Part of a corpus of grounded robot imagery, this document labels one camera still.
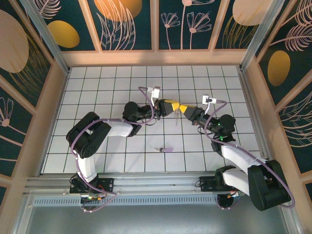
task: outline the white tile floor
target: white tile floor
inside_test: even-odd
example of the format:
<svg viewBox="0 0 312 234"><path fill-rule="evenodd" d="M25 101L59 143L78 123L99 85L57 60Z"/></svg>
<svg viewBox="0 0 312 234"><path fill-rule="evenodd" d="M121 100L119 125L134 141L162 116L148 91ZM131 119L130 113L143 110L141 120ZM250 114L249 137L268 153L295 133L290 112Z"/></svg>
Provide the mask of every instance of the white tile floor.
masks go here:
<svg viewBox="0 0 312 234"><path fill-rule="evenodd" d="M137 66L74 67L60 107L42 173L74 173L75 160L65 139L68 131L89 111L100 117L120 118L131 101L145 105L138 86L161 86L160 98L181 103L201 104L202 95L230 103L217 117L236 118L234 138L247 150L259 155L247 105L234 66ZM172 153L155 148L172 147ZM214 171L232 164L212 151L210 141L197 127L181 116L176 126L174 114L154 126L142 127L137 136L106 139L95 155L96 169L102 172L184 172Z"/></svg>

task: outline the yellow object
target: yellow object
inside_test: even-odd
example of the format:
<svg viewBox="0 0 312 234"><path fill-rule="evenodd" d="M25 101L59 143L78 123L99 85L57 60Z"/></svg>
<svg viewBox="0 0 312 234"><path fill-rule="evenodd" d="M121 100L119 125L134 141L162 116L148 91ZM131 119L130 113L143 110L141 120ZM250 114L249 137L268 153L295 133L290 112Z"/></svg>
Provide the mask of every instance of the yellow object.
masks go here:
<svg viewBox="0 0 312 234"><path fill-rule="evenodd" d="M276 51L270 58L268 79L273 86L281 85L287 78L291 67L291 59L284 51Z"/></svg>
<svg viewBox="0 0 312 234"><path fill-rule="evenodd" d="M132 17L136 17L142 9L142 0L94 0L97 9L104 15L106 18L113 21L125 21L124 13L122 11L122 4L124 11L128 9Z"/></svg>
<svg viewBox="0 0 312 234"><path fill-rule="evenodd" d="M49 23L48 28L58 45L73 48L79 44L79 35L69 23L56 20Z"/></svg>
<svg viewBox="0 0 312 234"><path fill-rule="evenodd" d="M0 10L0 68L17 73L28 61L27 35L20 23L10 14Z"/></svg>
<svg viewBox="0 0 312 234"><path fill-rule="evenodd" d="M272 0L235 0L233 18L240 25L254 26L262 22Z"/></svg>
<svg viewBox="0 0 312 234"><path fill-rule="evenodd" d="M172 104L172 109L173 111L175 111L177 108L179 108L181 110L182 113L185 113L186 109L188 107L195 107L192 105L184 105L184 104L180 104L178 101L174 101L174 100L165 100L166 103L171 103Z"/></svg>

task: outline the white square tile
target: white square tile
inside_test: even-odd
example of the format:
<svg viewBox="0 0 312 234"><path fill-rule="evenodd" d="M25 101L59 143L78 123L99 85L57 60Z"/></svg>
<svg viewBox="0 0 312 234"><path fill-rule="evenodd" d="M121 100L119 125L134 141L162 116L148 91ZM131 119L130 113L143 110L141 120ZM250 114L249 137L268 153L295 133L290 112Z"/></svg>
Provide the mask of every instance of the white square tile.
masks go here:
<svg viewBox="0 0 312 234"><path fill-rule="evenodd" d="M163 153L145 154L146 172L164 172L165 155Z"/></svg>
<svg viewBox="0 0 312 234"><path fill-rule="evenodd" d="M254 128L250 118L236 118L238 133L254 133Z"/></svg>
<svg viewBox="0 0 312 234"><path fill-rule="evenodd" d="M74 120L61 120L59 119L56 123L54 131L55 136L66 136L74 126Z"/></svg>
<svg viewBox="0 0 312 234"><path fill-rule="evenodd" d="M124 104L113 104L111 118L122 118L124 108Z"/></svg>
<svg viewBox="0 0 312 234"><path fill-rule="evenodd" d="M126 104L129 102L129 90L114 91L113 103Z"/></svg>
<svg viewBox="0 0 312 234"><path fill-rule="evenodd" d="M86 114L88 114L89 112L93 112L93 111L94 111L94 105L79 105L76 119L82 119L83 117L85 117Z"/></svg>
<svg viewBox="0 0 312 234"><path fill-rule="evenodd" d="M223 104L215 104L214 105L214 108L217 109L219 108L220 106L222 106ZM222 109L220 109L217 113L216 113L216 116L218 118L220 118L221 116L223 115L231 115L233 116L232 114L232 109L231 109L231 104L227 104L225 107L223 107Z"/></svg>
<svg viewBox="0 0 312 234"><path fill-rule="evenodd" d="M104 172L106 154L94 154L94 165L97 173Z"/></svg>
<svg viewBox="0 0 312 234"><path fill-rule="evenodd" d="M193 77L192 66L178 66L177 76L178 77Z"/></svg>
<svg viewBox="0 0 312 234"><path fill-rule="evenodd" d="M176 66L162 66L162 77L177 77Z"/></svg>
<svg viewBox="0 0 312 234"><path fill-rule="evenodd" d="M138 90L131 90L130 91L130 101L134 101L136 103L146 103L146 97Z"/></svg>
<svg viewBox="0 0 312 234"><path fill-rule="evenodd" d="M211 89L226 89L224 77L209 77Z"/></svg>
<svg viewBox="0 0 312 234"><path fill-rule="evenodd" d="M147 77L162 77L161 66L148 66Z"/></svg>
<svg viewBox="0 0 312 234"><path fill-rule="evenodd" d="M115 90L130 90L130 78L117 78Z"/></svg>
<svg viewBox="0 0 312 234"><path fill-rule="evenodd" d="M210 89L210 82L208 77L194 77L196 89Z"/></svg>
<svg viewBox="0 0 312 234"><path fill-rule="evenodd" d="M117 78L131 77L131 67L117 67L116 77Z"/></svg>
<svg viewBox="0 0 312 234"><path fill-rule="evenodd" d="M217 152L205 152L204 155L207 171L216 171L225 166L224 158Z"/></svg>
<svg viewBox="0 0 312 234"><path fill-rule="evenodd" d="M62 104L78 104L81 91L66 91Z"/></svg>
<svg viewBox="0 0 312 234"><path fill-rule="evenodd" d="M222 66L225 77L237 77L237 68L235 66Z"/></svg>
<svg viewBox="0 0 312 234"><path fill-rule="evenodd" d="M204 153L185 153L185 165L187 172L202 172L206 170Z"/></svg>
<svg viewBox="0 0 312 234"><path fill-rule="evenodd" d="M179 90L163 90L163 98L180 102Z"/></svg>
<svg viewBox="0 0 312 234"><path fill-rule="evenodd" d="M49 154L44 173L63 173L67 154Z"/></svg>
<svg viewBox="0 0 312 234"><path fill-rule="evenodd" d="M95 104L97 91L82 91L79 104Z"/></svg>
<svg viewBox="0 0 312 234"><path fill-rule="evenodd" d="M203 141L203 146L204 146L204 151L205 152L212 152L214 151L212 146L211 146L211 140L209 140L205 135L201 135L201 139Z"/></svg>
<svg viewBox="0 0 312 234"><path fill-rule="evenodd" d="M176 126L175 118L165 118L165 134L182 134L181 119L178 120Z"/></svg>
<svg viewBox="0 0 312 234"><path fill-rule="evenodd" d="M144 153L145 136L135 136L127 138L127 153Z"/></svg>
<svg viewBox="0 0 312 234"><path fill-rule="evenodd" d="M259 150L254 134L239 134L241 146L246 150Z"/></svg>
<svg viewBox="0 0 312 234"><path fill-rule="evenodd" d="M158 86L162 89L162 78L147 78L147 87L154 88L155 86Z"/></svg>
<svg viewBox="0 0 312 234"><path fill-rule="evenodd" d="M85 82L83 83L82 90L84 91L97 91L98 90L98 83L99 83L99 78L94 79L86 79Z"/></svg>
<svg viewBox="0 0 312 234"><path fill-rule="evenodd" d="M96 104L112 104L113 91L98 91Z"/></svg>
<svg viewBox="0 0 312 234"><path fill-rule="evenodd" d="M221 66L207 66L209 77L222 77L223 72Z"/></svg>
<svg viewBox="0 0 312 234"><path fill-rule="evenodd" d="M164 136L163 135L147 135L145 152L155 153L155 149L164 148Z"/></svg>
<svg viewBox="0 0 312 234"><path fill-rule="evenodd" d="M162 89L178 89L177 77L163 77Z"/></svg>
<svg viewBox="0 0 312 234"><path fill-rule="evenodd" d="M114 86L115 86L115 78L99 79L98 90L114 90Z"/></svg>
<svg viewBox="0 0 312 234"><path fill-rule="evenodd" d="M184 172L185 171L184 153L167 153L166 171Z"/></svg>
<svg viewBox="0 0 312 234"><path fill-rule="evenodd" d="M189 121L187 118L182 119L182 126L183 126L183 134L199 134L197 131L198 126L193 126L192 122Z"/></svg>
<svg viewBox="0 0 312 234"><path fill-rule="evenodd" d="M125 154L107 154L104 172L124 172L124 165Z"/></svg>
<svg viewBox="0 0 312 234"><path fill-rule="evenodd" d="M146 135L164 134L163 124L164 124L164 119L161 118L160 120L157 120L157 123L155 125L146 126Z"/></svg>
<svg viewBox="0 0 312 234"><path fill-rule="evenodd" d="M194 77L207 77L207 67L206 66L192 66Z"/></svg>
<svg viewBox="0 0 312 234"><path fill-rule="evenodd" d="M76 158L72 154L67 155L64 173L76 173L77 167L76 167Z"/></svg>
<svg viewBox="0 0 312 234"><path fill-rule="evenodd" d="M165 135L165 148L173 148L174 152L183 152L182 135Z"/></svg>
<svg viewBox="0 0 312 234"><path fill-rule="evenodd" d="M66 91L81 91L84 79L69 79Z"/></svg>
<svg viewBox="0 0 312 234"><path fill-rule="evenodd" d="M84 78L86 67L73 67L69 78Z"/></svg>
<svg viewBox="0 0 312 234"><path fill-rule="evenodd" d="M241 89L242 88L238 77L225 77L225 82L226 82L227 89Z"/></svg>
<svg viewBox="0 0 312 234"><path fill-rule="evenodd" d="M246 103L231 103L234 117L249 117Z"/></svg>
<svg viewBox="0 0 312 234"><path fill-rule="evenodd" d="M229 89L228 92L231 102L246 102L241 89Z"/></svg>
<svg viewBox="0 0 312 234"><path fill-rule="evenodd" d="M125 172L144 172L145 154L126 154Z"/></svg>
<svg viewBox="0 0 312 234"><path fill-rule="evenodd" d="M65 136L54 136L49 154L66 154L68 152L69 143Z"/></svg>
<svg viewBox="0 0 312 234"><path fill-rule="evenodd" d="M209 95L210 97L212 97L211 90L196 89L196 100L197 100L197 103L202 103L203 95Z"/></svg>
<svg viewBox="0 0 312 234"><path fill-rule="evenodd" d="M115 78L116 67L102 67L101 78Z"/></svg>
<svg viewBox="0 0 312 234"><path fill-rule="evenodd" d="M131 77L146 77L146 67L145 66L133 66Z"/></svg>
<svg viewBox="0 0 312 234"><path fill-rule="evenodd" d="M180 103L195 103L195 90L180 90Z"/></svg>
<svg viewBox="0 0 312 234"><path fill-rule="evenodd" d="M106 137L106 138L104 139L104 141L102 142L102 144L100 145L100 147L98 148L98 150L97 150L97 153L98 153L98 154L105 154L105 153L106 153L108 138L109 138L109 137Z"/></svg>
<svg viewBox="0 0 312 234"><path fill-rule="evenodd" d="M101 75L101 67L87 67L86 78L99 78Z"/></svg>
<svg viewBox="0 0 312 234"><path fill-rule="evenodd" d="M139 87L146 87L146 78L131 78L131 90L139 90Z"/></svg>
<svg viewBox="0 0 312 234"><path fill-rule="evenodd" d="M194 89L193 77L179 77L179 89Z"/></svg>
<svg viewBox="0 0 312 234"><path fill-rule="evenodd" d="M222 101L230 102L228 90L226 90L226 89L212 89L211 92L212 92L213 98L216 98L216 99L222 100Z"/></svg>
<svg viewBox="0 0 312 234"><path fill-rule="evenodd" d="M110 118L112 105L96 105L94 112L100 118Z"/></svg>
<svg viewBox="0 0 312 234"><path fill-rule="evenodd" d="M78 105L61 105L59 119L75 119Z"/></svg>
<svg viewBox="0 0 312 234"><path fill-rule="evenodd" d="M185 152L198 152L203 151L200 134L198 135L185 135L183 132L183 142Z"/></svg>
<svg viewBox="0 0 312 234"><path fill-rule="evenodd" d="M108 153L124 153L126 152L126 138L123 136L111 136L107 143Z"/></svg>

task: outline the ventilation grate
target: ventilation grate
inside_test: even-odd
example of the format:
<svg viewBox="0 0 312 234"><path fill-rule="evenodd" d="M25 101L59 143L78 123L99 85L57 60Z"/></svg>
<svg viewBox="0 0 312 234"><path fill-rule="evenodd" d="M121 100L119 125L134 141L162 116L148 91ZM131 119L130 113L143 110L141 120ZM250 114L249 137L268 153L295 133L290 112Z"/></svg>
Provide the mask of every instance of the ventilation grate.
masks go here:
<svg viewBox="0 0 312 234"><path fill-rule="evenodd" d="M90 201L85 206L103 204L102 201ZM80 206L80 197L37 197L34 206ZM178 205L178 204L208 204L216 203L216 195L150 195L150 196L118 196L108 205Z"/></svg>

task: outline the metal bar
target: metal bar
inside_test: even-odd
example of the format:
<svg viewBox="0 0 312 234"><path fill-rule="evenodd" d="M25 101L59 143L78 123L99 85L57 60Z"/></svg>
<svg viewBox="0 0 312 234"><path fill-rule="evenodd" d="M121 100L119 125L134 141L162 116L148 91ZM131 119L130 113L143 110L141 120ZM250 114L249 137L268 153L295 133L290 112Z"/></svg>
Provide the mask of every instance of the metal bar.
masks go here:
<svg viewBox="0 0 312 234"><path fill-rule="evenodd" d="M278 12L281 10L283 6L284 0L275 0L272 1L268 11L266 12L262 23L257 28L256 33L254 34L254 37L252 41L250 42L247 51L245 53L245 56L240 64L241 71L244 72L254 55L256 54L259 46L261 45L262 41L264 40L266 34L270 30L272 24L275 21L276 16L278 15Z"/></svg>
<svg viewBox="0 0 312 234"><path fill-rule="evenodd" d="M55 60L58 62L64 73L67 74L69 72L68 66L65 62L65 59L63 58L63 55L61 54L61 50L59 49L59 46L56 44L43 18L41 17L34 1L20 0L20 2L25 8L25 11L29 15L30 19L34 23L36 29L39 31L46 45L49 47Z"/></svg>

